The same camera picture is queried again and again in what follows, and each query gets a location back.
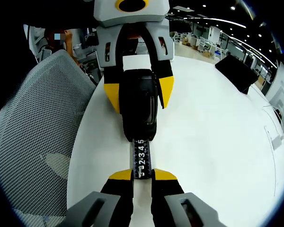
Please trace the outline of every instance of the black tape measure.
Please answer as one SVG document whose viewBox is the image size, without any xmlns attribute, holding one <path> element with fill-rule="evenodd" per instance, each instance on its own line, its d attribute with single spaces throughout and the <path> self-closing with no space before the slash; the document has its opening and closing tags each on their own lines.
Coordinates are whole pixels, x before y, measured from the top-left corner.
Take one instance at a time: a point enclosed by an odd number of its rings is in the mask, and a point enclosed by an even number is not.
<svg viewBox="0 0 284 227">
<path fill-rule="evenodd" d="M 148 140 L 133 139 L 133 177 L 151 178 L 151 153 Z"/>
</svg>

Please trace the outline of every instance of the tape measure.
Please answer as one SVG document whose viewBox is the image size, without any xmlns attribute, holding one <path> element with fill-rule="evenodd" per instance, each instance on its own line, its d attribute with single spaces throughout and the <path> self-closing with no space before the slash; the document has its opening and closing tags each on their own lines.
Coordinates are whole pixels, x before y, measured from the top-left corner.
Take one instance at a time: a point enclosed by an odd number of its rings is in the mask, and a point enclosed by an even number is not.
<svg viewBox="0 0 284 227">
<path fill-rule="evenodd" d="M 148 140 L 133 139 L 133 177 L 151 178 L 151 153 Z"/>
</svg>

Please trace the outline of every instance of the office equipment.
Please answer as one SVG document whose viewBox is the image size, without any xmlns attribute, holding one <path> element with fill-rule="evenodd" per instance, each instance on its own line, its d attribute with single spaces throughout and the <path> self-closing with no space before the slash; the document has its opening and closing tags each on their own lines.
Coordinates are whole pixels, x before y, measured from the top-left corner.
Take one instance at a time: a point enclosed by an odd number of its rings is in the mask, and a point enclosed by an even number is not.
<svg viewBox="0 0 284 227">
<path fill-rule="evenodd" d="M 219 61 L 215 66 L 244 94 L 247 94 L 249 86 L 257 81 L 256 74 L 248 66 L 231 55 Z"/>
</svg>

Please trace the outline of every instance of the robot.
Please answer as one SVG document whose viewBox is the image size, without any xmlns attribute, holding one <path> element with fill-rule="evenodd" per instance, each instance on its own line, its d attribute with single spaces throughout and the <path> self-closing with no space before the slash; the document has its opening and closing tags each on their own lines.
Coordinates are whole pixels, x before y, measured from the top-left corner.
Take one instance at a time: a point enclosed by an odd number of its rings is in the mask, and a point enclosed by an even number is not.
<svg viewBox="0 0 284 227">
<path fill-rule="evenodd" d="M 104 68 L 104 90 L 122 115 L 124 134 L 130 142 L 153 140 L 158 96 L 162 108 L 168 106 L 174 84 L 169 61 L 173 58 L 173 42 L 165 19 L 168 11 L 168 0 L 95 0 L 97 54 Z M 151 70 L 123 70 L 122 47 L 133 27 L 146 43 Z"/>
<path fill-rule="evenodd" d="M 173 43 L 169 22 L 164 18 L 168 10 L 168 0 L 95 0 L 94 17 L 100 24 L 97 53 L 99 65 L 104 68 L 104 90 L 116 112 L 122 115 L 124 134 L 133 144 L 153 140 L 158 96 L 162 108 L 166 108 L 173 88 L 169 61 L 173 58 Z M 122 44 L 132 26 L 147 45 L 151 70 L 123 70 Z M 101 192 L 92 192 L 71 207 L 59 226 L 129 226 L 134 171 L 111 175 Z M 150 171 L 155 226 L 225 226 L 214 209 L 192 193 L 184 193 L 173 174 L 159 169 Z"/>
</svg>

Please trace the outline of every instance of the white tabletop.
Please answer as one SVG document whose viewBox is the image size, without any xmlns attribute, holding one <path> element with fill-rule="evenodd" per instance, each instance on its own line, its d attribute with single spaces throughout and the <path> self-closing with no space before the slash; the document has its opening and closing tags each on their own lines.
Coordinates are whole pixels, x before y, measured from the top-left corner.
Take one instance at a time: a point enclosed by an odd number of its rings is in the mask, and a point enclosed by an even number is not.
<svg viewBox="0 0 284 227">
<path fill-rule="evenodd" d="M 259 225 L 284 188 L 284 141 L 273 151 L 267 136 L 282 133 L 273 109 L 263 107 L 269 103 L 256 86 L 242 94 L 212 64 L 175 57 L 171 65 L 175 84 L 167 109 L 158 105 L 152 167 L 174 174 L 184 192 L 216 209 L 225 225 Z M 124 57 L 124 69 L 135 68 L 149 69 L 149 57 Z M 122 117 L 101 80 L 73 147 L 68 208 L 130 168 L 130 156 Z M 153 226 L 150 180 L 134 181 L 133 203 L 130 226 Z"/>
</svg>

